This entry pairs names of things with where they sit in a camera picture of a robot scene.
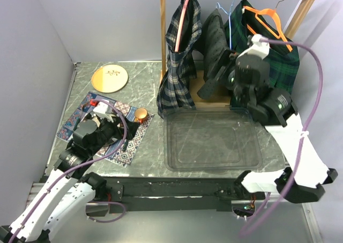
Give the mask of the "dark grey dotted skirt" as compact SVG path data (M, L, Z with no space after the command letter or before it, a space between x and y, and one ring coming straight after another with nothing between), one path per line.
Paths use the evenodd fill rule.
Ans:
M205 81L205 84L198 90L197 94L200 98L208 100L218 87L221 86L219 83L207 79L209 66L215 61L223 49L230 49L225 35L222 16L218 9L212 11L202 25L202 33L196 43L195 49L203 55L203 79Z

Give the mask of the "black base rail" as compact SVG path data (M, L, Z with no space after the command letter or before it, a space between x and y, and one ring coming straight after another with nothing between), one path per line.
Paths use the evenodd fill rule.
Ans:
M127 211L231 211L232 203L263 200L264 193L236 189L234 179L107 177L111 200Z

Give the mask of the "beige round plate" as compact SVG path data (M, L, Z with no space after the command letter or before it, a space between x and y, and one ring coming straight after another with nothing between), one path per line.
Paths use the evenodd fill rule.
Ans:
M98 68L91 78L91 84L99 92L114 93L121 90L128 79L128 72L122 66L111 64Z

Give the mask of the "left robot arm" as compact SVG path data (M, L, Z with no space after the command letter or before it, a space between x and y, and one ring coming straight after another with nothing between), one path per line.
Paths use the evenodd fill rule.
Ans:
M107 181L85 173L90 161L112 139L133 139L139 126L129 120L121 126L119 117L81 122L34 200L11 225L1 226L1 242L51 242L88 202L104 199Z

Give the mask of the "dark green pen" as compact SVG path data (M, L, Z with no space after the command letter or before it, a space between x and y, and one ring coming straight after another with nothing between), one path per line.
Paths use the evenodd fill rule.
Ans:
M122 150L123 152L125 152L125 151L127 150L128 143L129 143L129 140L126 139L126 141L125 141L125 143L124 143L124 145L123 145L123 150Z

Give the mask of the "wooden clothes rack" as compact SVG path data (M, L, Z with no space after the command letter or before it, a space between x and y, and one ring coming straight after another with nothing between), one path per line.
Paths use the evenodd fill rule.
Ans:
M247 11L253 12L256 16L261 15L264 17L264 19L272 25L277 31L278 35L274 35L276 37L277 43L275 45L285 45L289 50L292 50L293 47L290 43L292 41L292 38L299 28L301 22L305 18L305 15L309 11L310 7L312 6L314 0L302 0L300 6L298 7L295 16L293 17L291 23L289 24L288 28L283 31L280 18L276 12L275 8L255 8L251 5L251 7L245 6L243 9ZM161 43L162 43L162 79L163 76L166 74L167 71L167 56L168 56L168 47L167 47L167 41L166 41L166 33L168 30L169 25L165 23L165 18L161 18ZM190 94L192 89L192 82L195 81L197 78L192 79L190 81ZM192 95L192 99L195 103L195 108L198 108L200 106L199 104L199 98L195 95Z

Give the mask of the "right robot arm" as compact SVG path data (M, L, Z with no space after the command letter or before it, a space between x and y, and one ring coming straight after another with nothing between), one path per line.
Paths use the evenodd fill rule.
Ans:
M239 54L224 48L206 61L209 82L232 91L239 107L265 127L289 163L274 172L244 171L234 182L235 194L243 200L266 192L278 193L291 203L317 202L325 193L324 185L332 183L338 172L318 156L290 94L269 86L266 56L267 50Z

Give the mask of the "clear plastic bin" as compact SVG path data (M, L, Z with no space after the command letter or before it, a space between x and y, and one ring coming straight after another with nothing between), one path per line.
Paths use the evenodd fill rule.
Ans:
M179 109L163 125L165 165L173 172L251 170L262 164L256 125L246 109Z

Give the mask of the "pink hanger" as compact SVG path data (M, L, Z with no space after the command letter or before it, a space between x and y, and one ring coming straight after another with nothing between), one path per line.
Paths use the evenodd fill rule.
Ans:
M184 0L177 28L174 52L185 51L192 35L193 4L192 0Z

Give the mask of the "navy beige plaid skirt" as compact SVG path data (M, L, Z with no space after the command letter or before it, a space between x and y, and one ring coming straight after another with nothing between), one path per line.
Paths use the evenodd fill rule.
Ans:
M182 24L179 49L175 51L184 1L188 1L187 10ZM197 78L192 51L202 34L200 14L201 7L197 0L181 0L171 18L166 33L167 71L163 76L156 98L158 115L161 118L178 108L195 108L190 94L190 81Z

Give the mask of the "light blue wire hanger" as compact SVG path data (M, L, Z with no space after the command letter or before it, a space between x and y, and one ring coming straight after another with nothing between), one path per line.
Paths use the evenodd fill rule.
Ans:
M228 16L228 28L229 28L229 48L233 50L233 30L232 30L232 11L235 0L232 0L229 11L226 11L219 2L216 3L216 8L222 10Z

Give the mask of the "blue patterned placemat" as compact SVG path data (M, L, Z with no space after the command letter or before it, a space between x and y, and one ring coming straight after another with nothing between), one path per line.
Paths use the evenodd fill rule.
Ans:
M125 118L128 119L128 121L130 122L137 121L137 118L135 116L135 112L138 109L137 107L130 106L120 101L116 101L114 99L89 91L86 97L82 100L82 102L76 108L76 110L67 119L67 121L61 126L61 128L56 134L57 138L64 140L66 142L72 139L72 133L75 129L75 126L78 124L78 122L81 122L84 119L85 115L88 112L93 110L94 106L90 104L90 101L92 99L103 99L103 100L106 100L107 102L111 102L115 106L116 109L122 112L122 114L124 115ZM107 160L122 167L127 167L128 165L130 165L134 156L136 155L136 152L153 118L154 118L154 114L147 113L147 117L138 127L134 138L128 142L126 151L123 151L123 147L120 147L120 149L116 153L112 154L111 156L108 156Z

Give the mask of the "green navy plaid skirt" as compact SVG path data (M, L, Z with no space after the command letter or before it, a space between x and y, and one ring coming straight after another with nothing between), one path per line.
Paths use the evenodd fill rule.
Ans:
M263 16L244 10L251 7L247 0L241 0L232 11L233 51L243 52L248 48L248 37L255 33L275 40L278 31ZM229 46L228 21L224 24L225 35ZM270 45L269 55L265 60L270 64L269 85L291 93L300 66L297 47L289 50L285 45Z

